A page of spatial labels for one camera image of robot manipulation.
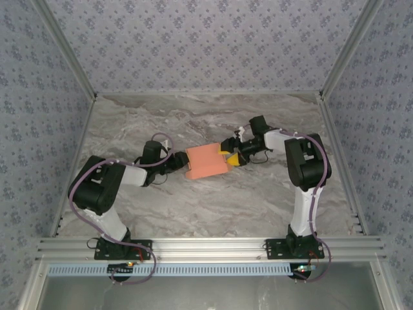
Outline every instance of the black mounting bracket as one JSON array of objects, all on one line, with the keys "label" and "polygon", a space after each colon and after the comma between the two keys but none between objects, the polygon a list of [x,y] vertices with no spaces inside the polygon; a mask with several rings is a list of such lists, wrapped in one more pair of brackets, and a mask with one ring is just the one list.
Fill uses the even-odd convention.
[{"label": "black mounting bracket", "polygon": [[309,260],[325,257],[321,242],[318,242],[312,235],[296,236],[290,226],[288,226],[286,238],[265,240],[265,251],[269,260]]},{"label": "black mounting bracket", "polygon": [[[143,245],[152,250],[152,240],[131,240],[130,231],[126,232],[123,242]],[[95,248],[95,260],[150,260],[150,254],[138,247],[129,247],[118,243],[110,242],[102,237],[97,241]]]}]

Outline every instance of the pink foam block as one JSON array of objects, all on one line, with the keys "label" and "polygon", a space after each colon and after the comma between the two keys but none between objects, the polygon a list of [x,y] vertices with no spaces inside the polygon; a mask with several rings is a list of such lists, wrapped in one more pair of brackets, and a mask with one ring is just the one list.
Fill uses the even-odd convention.
[{"label": "pink foam block", "polygon": [[231,171],[232,166],[227,163],[225,156],[220,154],[219,150],[219,143],[186,149],[190,170],[185,176],[194,180]]}]

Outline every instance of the purple cable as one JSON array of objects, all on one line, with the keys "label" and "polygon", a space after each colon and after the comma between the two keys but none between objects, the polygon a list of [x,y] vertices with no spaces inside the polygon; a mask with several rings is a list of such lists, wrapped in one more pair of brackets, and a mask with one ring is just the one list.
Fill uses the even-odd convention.
[{"label": "purple cable", "polygon": [[85,172],[84,175],[82,175],[79,180],[75,183],[75,185],[73,186],[73,189],[70,191],[69,194],[69,206],[71,208],[71,210],[73,211],[73,213],[82,221],[84,221],[85,223],[89,224],[90,226],[92,226],[94,229],[96,229],[100,234],[102,234],[105,239],[114,242],[114,243],[118,243],[120,245],[125,245],[128,247],[138,247],[146,252],[148,252],[149,254],[152,255],[152,258],[154,259],[154,266],[152,268],[152,270],[150,271],[149,275],[146,276],[145,278],[143,278],[142,280],[138,280],[138,281],[133,281],[133,282],[117,282],[114,280],[114,273],[116,271],[116,269],[114,270],[114,272],[111,275],[111,279],[112,281],[114,281],[115,283],[120,283],[121,285],[133,285],[133,284],[140,284],[140,283],[144,283],[146,281],[148,281],[149,279],[151,279],[152,275],[155,273],[156,271],[156,256],[155,254],[152,252],[151,249],[149,249],[148,247],[145,247],[143,245],[140,244],[134,244],[134,243],[129,243],[129,242],[122,242],[116,239],[113,239],[111,236],[108,236],[107,234],[105,234],[105,232],[99,227],[97,226],[95,223],[89,221],[88,219],[86,219],[84,216],[82,216],[75,208],[74,204],[73,204],[73,197],[75,194],[75,191],[77,190],[77,188],[80,186],[80,184],[88,177],[89,174],[91,174],[92,172],[94,172],[97,168],[101,167],[102,165],[105,165],[107,163],[120,163],[121,165],[125,165],[125,166],[131,166],[131,167],[154,167],[154,166],[158,166],[162,163],[164,163],[166,160],[169,159],[169,157],[172,155],[172,153],[174,152],[174,142],[172,141],[172,138],[168,135],[168,134],[164,134],[163,132],[158,132],[156,134],[154,134],[151,138],[151,140],[153,140],[156,136],[164,136],[166,137],[169,141],[170,141],[170,151],[168,152],[168,154],[166,155],[165,158],[163,158],[162,160],[160,160],[157,163],[150,163],[147,165],[141,165],[141,164],[135,164],[135,163],[128,163],[126,161],[120,161],[120,160],[114,160],[114,159],[109,159],[109,160],[104,160],[101,161],[100,163],[97,163],[96,165],[94,165],[93,167],[91,167],[89,170],[87,170]]},{"label": "purple cable", "polygon": [[324,183],[324,181],[327,177],[327,172],[328,172],[327,155],[325,154],[325,151],[321,147],[321,145],[315,139],[311,138],[310,136],[307,136],[306,134],[299,134],[297,132],[287,132],[287,131],[284,131],[282,129],[280,130],[280,133],[285,134],[286,136],[302,137],[302,138],[310,140],[317,147],[317,149],[319,149],[319,151],[321,153],[321,157],[323,157],[323,164],[324,164],[323,175],[322,175],[320,181],[318,182],[317,186],[314,187],[314,190],[312,192],[312,199],[311,199],[311,206],[310,206],[310,221],[309,222],[310,222],[310,230],[311,230],[311,233],[312,233],[313,237],[318,242],[323,244],[325,246],[325,248],[327,249],[328,264],[327,264],[327,268],[324,270],[324,272],[321,273],[319,276],[315,277],[314,279],[307,280],[307,278],[305,276],[303,276],[302,274],[294,273],[296,276],[299,276],[300,278],[306,280],[307,282],[315,282],[315,281],[318,281],[318,280],[324,278],[324,276],[327,274],[328,268],[330,268],[330,265],[331,265],[331,250],[328,247],[327,243],[325,243],[322,239],[317,237],[316,232],[314,231],[314,226],[312,225],[312,214],[314,212],[314,206],[316,204],[316,194],[317,194],[318,189],[321,187],[321,185]]}]

